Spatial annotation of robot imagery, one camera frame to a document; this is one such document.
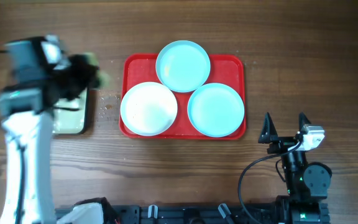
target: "wooden table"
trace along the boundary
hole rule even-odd
[[[326,130],[308,160],[333,170],[332,223],[358,223],[358,1],[74,1],[0,5],[0,48],[9,40],[58,34],[72,53],[96,53],[111,76],[108,88],[92,93],[87,132],[53,140],[56,207],[100,196],[116,205],[238,204],[239,174],[266,155],[267,146],[257,144],[264,114],[271,113],[279,135],[290,136],[304,111]],[[243,138],[136,140],[121,134],[125,59],[136,52],[157,53],[174,40],[192,40],[209,54],[233,54],[243,61]],[[0,55],[0,89],[9,68],[8,57]],[[250,170],[244,200],[269,202],[286,194],[274,162]],[[0,215],[5,179],[0,128]]]

